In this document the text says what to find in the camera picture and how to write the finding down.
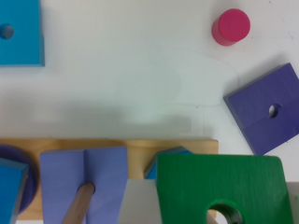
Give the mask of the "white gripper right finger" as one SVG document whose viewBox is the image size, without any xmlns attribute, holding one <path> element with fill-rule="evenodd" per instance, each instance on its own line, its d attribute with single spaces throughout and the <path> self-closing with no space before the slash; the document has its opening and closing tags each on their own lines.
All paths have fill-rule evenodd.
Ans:
<svg viewBox="0 0 299 224">
<path fill-rule="evenodd" d="M 299 224 L 299 182 L 288 182 L 287 188 L 292 209 L 293 224 Z"/>
</svg>

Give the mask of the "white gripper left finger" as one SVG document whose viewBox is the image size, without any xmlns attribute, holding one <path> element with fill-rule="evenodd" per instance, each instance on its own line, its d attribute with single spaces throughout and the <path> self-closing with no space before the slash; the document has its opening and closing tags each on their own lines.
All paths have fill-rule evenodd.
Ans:
<svg viewBox="0 0 299 224">
<path fill-rule="evenodd" d="M 118 224 L 162 224 L 154 180 L 127 181 Z"/>
</svg>

